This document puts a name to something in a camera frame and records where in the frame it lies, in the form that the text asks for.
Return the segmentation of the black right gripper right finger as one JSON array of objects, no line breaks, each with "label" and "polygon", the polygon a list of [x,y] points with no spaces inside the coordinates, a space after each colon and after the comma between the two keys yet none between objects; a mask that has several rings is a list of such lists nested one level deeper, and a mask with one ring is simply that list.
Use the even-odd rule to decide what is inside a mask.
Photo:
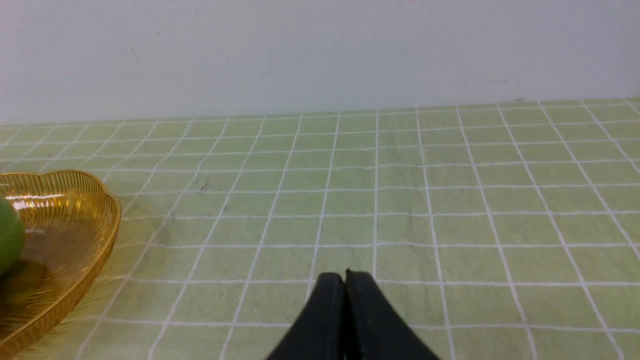
[{"label": "black right gripper right finger", "polygon": [[438,360],[397,313],[373,276],[346,271],[347,360]]}]

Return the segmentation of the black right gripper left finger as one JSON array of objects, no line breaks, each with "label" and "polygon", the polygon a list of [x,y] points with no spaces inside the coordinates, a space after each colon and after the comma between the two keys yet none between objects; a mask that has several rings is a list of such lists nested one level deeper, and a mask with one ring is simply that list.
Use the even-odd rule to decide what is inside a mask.
[{"label": "black right gripper left finger", "polygon": [[338,273],[321,273],[301,312],[267,356],[268,360],[343,360],[345,283]]}]

